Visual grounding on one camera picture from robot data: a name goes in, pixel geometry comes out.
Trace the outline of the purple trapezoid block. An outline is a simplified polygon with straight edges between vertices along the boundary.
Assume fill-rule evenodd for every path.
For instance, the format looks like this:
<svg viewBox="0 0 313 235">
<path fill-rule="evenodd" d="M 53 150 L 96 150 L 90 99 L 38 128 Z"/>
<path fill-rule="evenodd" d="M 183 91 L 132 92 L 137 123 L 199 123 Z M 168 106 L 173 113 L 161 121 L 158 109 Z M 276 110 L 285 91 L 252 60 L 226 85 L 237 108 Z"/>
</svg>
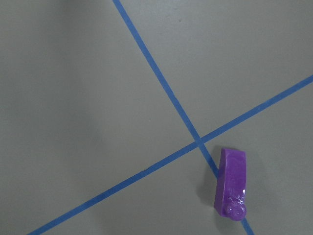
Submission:
<svg viewBox="0 0 313 235">
<path fill-rule="evenodd" d="M 241 221 L 246 216 L 246 153 L 221 149 L 214 208 L 222 217 Z"/>
</svg>

